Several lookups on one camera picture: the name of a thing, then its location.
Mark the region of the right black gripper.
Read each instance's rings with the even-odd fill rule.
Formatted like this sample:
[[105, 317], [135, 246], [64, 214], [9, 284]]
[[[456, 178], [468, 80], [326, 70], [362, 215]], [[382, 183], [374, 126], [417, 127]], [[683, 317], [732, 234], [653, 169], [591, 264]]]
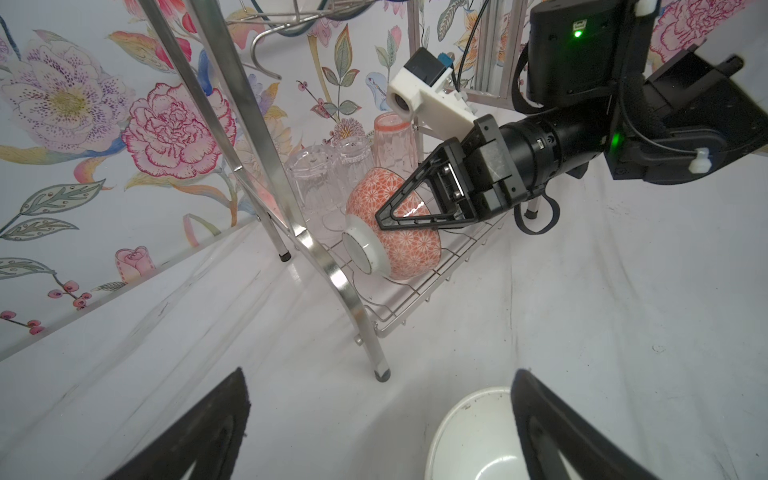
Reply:
[[432, 151], [375, 214], [383, 231], [459, 229], [541, 195], [553, 178], [584, 175], [606, 144], [605, 109], [582, 104], [500, 125], [474, 121]]

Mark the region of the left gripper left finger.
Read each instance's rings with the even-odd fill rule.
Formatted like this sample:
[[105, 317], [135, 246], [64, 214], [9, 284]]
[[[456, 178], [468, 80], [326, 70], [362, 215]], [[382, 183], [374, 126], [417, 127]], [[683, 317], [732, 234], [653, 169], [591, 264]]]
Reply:
[[246, 379], [237, 368], [112, 479], [229, 479], [250, 413]]

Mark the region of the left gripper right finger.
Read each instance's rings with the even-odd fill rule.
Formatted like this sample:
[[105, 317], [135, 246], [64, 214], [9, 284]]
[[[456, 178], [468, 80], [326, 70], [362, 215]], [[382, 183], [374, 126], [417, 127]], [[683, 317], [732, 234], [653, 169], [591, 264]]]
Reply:
[[644, 468], [528, 370], [516, 372], [511, 405], [531, 479], [653, 479]]

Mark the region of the orange white bowl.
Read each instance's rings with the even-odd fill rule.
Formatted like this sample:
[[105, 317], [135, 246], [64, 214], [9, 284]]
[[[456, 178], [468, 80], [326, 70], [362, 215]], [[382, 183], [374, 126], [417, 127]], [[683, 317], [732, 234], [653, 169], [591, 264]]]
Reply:
[[446, 414], [427, 456], [426, 479], [528, 479], [509, 387], [475, 391]]

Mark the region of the red patterned bowl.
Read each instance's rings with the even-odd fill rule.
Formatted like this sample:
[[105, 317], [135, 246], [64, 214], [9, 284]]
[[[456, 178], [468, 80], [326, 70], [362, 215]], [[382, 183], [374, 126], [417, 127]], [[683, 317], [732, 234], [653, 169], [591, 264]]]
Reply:
[[387, 210], [383, 220], [378, 220], [379, 210], [403, 184], [404, 179], [397, 173], [375, 167], [347, 199], [342, 243], [353, 264], [366, 275], [409, 280], [440, 263], [442, 244], [437, 230], [403, 227], [409, 217], [430, 214], [417, 192], [411, 192], [395, 210]]

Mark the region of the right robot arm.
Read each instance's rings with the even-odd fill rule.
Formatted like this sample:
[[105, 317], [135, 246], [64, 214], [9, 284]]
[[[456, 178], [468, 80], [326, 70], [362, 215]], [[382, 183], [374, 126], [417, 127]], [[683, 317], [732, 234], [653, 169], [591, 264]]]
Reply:
[[474, 114], [450, 59], [414, 52], [390, 81], [401, 118], [423, 121], [439, 145], [376, 212], [385, 231], [454, 229], [512, 212], [519, 228], [548, 183], [582, 177], [603, 156], [616, 180], [678, 185], [767, 143], [767, 113], [736, 82], [733, 54], [713, 64], [694, 47], [645, 74], [656, 1], [547, 1], [511, 80], [522, 119]]

